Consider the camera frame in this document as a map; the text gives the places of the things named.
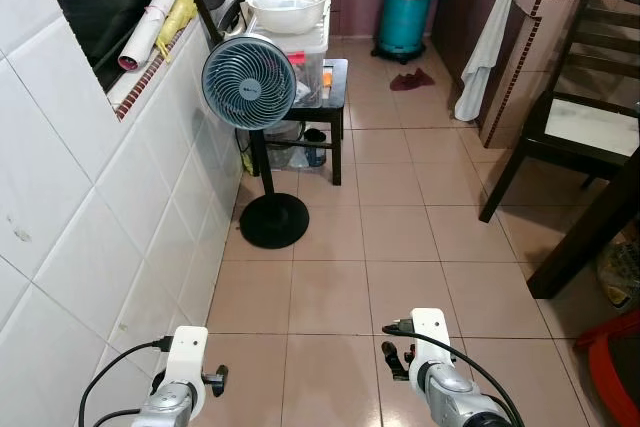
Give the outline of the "white rolled paper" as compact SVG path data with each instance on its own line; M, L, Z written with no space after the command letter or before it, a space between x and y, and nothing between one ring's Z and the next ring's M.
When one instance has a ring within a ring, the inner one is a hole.
M128 42L124 44L122 52L116 63L125 71L134 71L140 67L140 63L150 57L151 49L163 24L168 16L170 8L177 0L151 0L143 8L143 15L134 28Z

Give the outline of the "red plastic stool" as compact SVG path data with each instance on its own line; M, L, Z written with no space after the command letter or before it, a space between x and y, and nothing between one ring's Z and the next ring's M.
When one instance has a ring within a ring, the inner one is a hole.
M596 395L618 427L640 427L640 408L634 396L628 394L618 371L611 344L622 337L640 334L640 311L622 314L584 332L575 341L575 348L584 351L588 373Z

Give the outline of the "yellow cloth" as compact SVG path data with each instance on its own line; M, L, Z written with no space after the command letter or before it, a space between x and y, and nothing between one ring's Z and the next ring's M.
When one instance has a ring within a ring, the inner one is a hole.
M186 29L189 21L197 14L198 7L195 0L175 0L174 5L170 7L169 14L166 15L155 40L155 47L159 49L160 56L166 62L170 62L170 48L175 38L180 31Z

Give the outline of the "white hanging towel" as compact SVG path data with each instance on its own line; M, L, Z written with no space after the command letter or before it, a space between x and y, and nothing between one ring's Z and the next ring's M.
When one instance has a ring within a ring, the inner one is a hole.
M483 107L483 97L488 84L490 71L497 65L500 44L506 35L506 23L509 15L509 5L512 0L495 0L492 11L470 60L466 63L461 76L463 90L460 98L454 103L454 119L463 122L474 121Z

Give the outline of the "dark wooden table leg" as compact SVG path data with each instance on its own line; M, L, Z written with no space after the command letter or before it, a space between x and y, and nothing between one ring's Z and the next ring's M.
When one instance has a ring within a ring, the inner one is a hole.
M614 179L585 208L579 220L545 258L527 287L536 299L552 299L586 263L640 213L640 154L627 159Z

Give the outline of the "grey standing fan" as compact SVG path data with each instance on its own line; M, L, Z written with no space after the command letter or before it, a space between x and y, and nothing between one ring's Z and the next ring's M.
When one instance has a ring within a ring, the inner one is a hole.
M230 37L211 48L201 72L204 98L225 124L250 135L250 159L262 195L239 217L239 230L252 247L291 247L305 235L308 211L292 194L276 191L265 129L282 121L296 101L291 61L270 39L255 34Z

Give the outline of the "teal gas cylinder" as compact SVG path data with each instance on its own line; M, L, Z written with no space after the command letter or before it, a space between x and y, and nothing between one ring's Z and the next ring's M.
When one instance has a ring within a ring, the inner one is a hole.
M422 42L431 0L383 0L370 55L407 63L425 51Z

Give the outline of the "clear plastic storage box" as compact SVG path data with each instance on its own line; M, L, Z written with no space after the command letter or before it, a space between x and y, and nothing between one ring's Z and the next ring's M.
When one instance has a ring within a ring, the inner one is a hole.
M296 76L296 108L319 106L324 89L324 61L328 52L329 35L324 25L301 34L280 34L265 31L266 37L289 57Z

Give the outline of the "yellow mesh bag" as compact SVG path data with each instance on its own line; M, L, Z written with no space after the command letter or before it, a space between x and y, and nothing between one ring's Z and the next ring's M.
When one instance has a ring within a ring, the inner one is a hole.
M596 279L617 311L628 311L639 298L640 249L637 241L616 241L596 258Z

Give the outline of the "tiled kitchen counter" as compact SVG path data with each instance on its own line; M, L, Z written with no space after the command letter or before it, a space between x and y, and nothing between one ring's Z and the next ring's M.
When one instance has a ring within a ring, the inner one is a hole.
M451 101L462 93L461 76L498 0L436 0L430 44L453 81ZM579 0L511 0L502 43L474 125L489 148L507 148L545 88L563 46L564 31Z

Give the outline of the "dark red rag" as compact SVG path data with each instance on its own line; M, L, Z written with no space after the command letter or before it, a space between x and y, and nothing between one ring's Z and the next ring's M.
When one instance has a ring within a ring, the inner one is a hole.
M424 70L416 69L407 74L398 74L390 80L389 88L392 92L408 92L420 87L433 87L435 80Z

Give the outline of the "white plastic basin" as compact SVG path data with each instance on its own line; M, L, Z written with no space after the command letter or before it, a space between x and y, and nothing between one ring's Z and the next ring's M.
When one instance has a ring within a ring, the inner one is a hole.
M247 0L259 28L301 34L314 28L329 11L330 0Z

